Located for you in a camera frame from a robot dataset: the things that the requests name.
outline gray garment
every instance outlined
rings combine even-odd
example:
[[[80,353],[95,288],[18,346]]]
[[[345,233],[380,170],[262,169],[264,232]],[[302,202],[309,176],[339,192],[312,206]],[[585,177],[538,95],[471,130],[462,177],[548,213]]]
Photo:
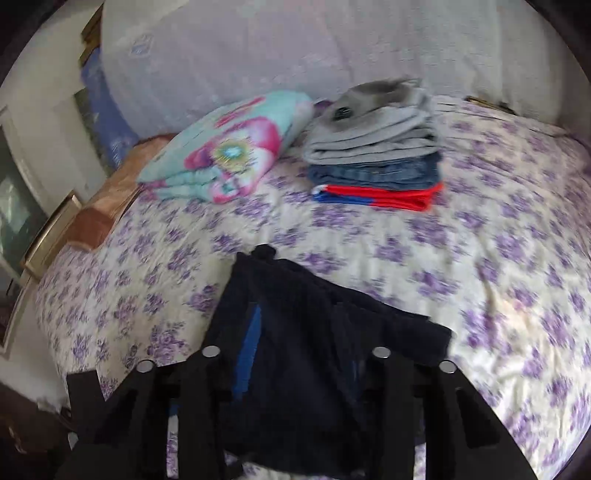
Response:
[[[430,98],[416,80],[358,85],[331,105],[303,148],[310,164],[374,163],[420,157],[439,149]],[[335,119],[347,108],[350,117]]]

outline round metal bolt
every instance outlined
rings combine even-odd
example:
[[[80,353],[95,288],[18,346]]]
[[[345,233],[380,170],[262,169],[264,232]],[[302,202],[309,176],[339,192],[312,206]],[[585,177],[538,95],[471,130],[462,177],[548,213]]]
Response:
[[[201,354],[207,358],[213,358],[214,356],[218,356],[221,350],[220,347],[215,345],[209,345],[201,350]]]
[[[450,360],[444,360],[439,364],[439,369],[445,374],[452,374],[457,370],[457,365]]]
[[[153,368],[154,368],[154,362],[150,361],[150,360],[142,360],[140,363],[138,363],[135,366],[135,369],[141,374],[149,372]]]
[[[374,357],[377,358],[388,358],[392,353],[388,347],[385,346],[377,346],[372,350]]]

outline folded clothes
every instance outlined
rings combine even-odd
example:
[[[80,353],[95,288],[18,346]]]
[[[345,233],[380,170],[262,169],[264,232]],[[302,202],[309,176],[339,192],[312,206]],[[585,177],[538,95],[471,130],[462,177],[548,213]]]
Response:
[[[162,199],[225,203],[248,195],[313,113],[305,93],[287,90],[221,107],[178,134],[138,182]]]
[[[443,183],[438,183],[425,190],[391,192],[367,187],[318,185],[312,190],[312,198],[321,203],[348,203],[423,212],[429,209],[433,202],[433,195],[442,188]]]
[[[311,129],[310,164],[375,163],[421,157],[439,141],[430,98],[418,80],[381,80],[348,90]]]
[[[441,181],[439,152],[420,158],[376,164],[310,165],[308,178],[315,184],[374,187],[386,190],[423,190]]]

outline wrinkled bedsheet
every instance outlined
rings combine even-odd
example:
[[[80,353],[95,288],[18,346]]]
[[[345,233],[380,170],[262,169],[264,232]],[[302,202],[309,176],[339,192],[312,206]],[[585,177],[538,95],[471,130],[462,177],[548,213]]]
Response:
[[[430,212],[314,203],[294,147],[251,197],[140,197],[98,253],[65,248],[37,292],[61,375],[96,368],[109,395],[139,359],[185,359],[235,252],[268,242],[321,277],[451,328],[451,359],[538,477],[553,478],[591,423],[589,155],[560,128],[436,102],[446,189]],[[168,448],[174,473],[174,429]]]

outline bedsheet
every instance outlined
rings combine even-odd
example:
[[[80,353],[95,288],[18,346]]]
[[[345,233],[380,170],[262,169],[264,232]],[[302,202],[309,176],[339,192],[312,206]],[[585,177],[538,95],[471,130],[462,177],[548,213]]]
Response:
[[[436,117],[446,187],[427,213],[314,203],[296,146],[250,197],[141,196],[99,252],[65,248],[36,296],[61,375],[96,368],[108,396],[140,359],[182,361],[200,346],[235,252],[267,242],[451,328],[451,359],[552,479],[591,423],[589,155],[560,128],[450,98],[436,98]]]

